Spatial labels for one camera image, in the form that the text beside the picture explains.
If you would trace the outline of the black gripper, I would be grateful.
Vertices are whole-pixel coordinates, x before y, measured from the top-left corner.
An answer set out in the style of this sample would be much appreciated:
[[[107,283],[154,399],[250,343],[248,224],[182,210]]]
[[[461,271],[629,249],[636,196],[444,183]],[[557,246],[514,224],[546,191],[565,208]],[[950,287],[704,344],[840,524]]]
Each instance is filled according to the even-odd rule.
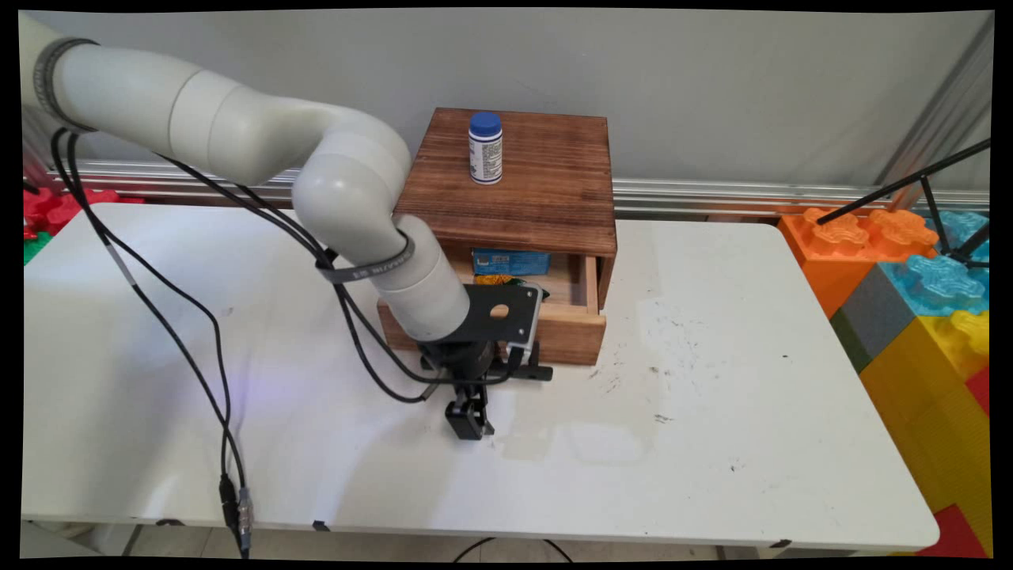
[[[503,360],[494,340],[478,342],[428,343],[417,345],[424,368],[434,371],[424,378],[431,385],[472,387],[472,396],[458,396],[446,406],[445,418],[460,440],[480,441],[495,434],[488,417],[488,389],[511,376],[511,364]]]

